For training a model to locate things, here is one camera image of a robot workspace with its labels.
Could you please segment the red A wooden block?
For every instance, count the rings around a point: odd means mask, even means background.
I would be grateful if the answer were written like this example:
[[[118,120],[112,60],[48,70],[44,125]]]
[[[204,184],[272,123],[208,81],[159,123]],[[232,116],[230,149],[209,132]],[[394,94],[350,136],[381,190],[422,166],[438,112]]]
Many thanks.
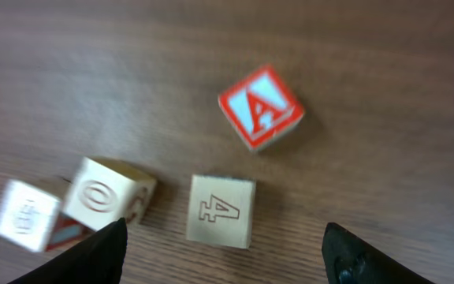
[[[218,96],[218,104],[250,151],[260,151],[295,128],[305,115],[276,70],[264,65]]]

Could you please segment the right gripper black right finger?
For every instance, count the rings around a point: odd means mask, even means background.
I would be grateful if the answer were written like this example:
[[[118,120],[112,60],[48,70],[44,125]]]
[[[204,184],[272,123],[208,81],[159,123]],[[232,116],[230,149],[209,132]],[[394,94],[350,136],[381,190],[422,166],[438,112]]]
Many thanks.
[[[329,284],[432,284],[335,222],[322,239]]]

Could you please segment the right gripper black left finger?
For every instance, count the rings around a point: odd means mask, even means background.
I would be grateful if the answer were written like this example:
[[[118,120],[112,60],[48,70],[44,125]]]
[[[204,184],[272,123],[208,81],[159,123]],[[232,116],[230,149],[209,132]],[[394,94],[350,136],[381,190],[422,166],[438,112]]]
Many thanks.
[[[126,220],[120,218],[10,284],[118,284],[127,243]]]

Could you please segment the plain engraved wooden block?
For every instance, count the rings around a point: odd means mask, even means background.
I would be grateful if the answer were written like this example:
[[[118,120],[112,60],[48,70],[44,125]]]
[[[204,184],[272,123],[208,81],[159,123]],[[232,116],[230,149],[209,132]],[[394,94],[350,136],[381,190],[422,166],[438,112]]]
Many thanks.
[[[0,201],[0,237],[31,252],[47,252],[88,234],[63,212],[70,181],[63,177],[8,180]]]

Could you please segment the green J wooden block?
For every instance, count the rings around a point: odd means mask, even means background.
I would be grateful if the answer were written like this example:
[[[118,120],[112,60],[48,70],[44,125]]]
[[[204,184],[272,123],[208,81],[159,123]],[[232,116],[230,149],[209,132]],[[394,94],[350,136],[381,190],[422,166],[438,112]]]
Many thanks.
[[[144,216],[158,181],[121,160],[85,157],[62,211],[93,231],[120,218],[130,226]]]

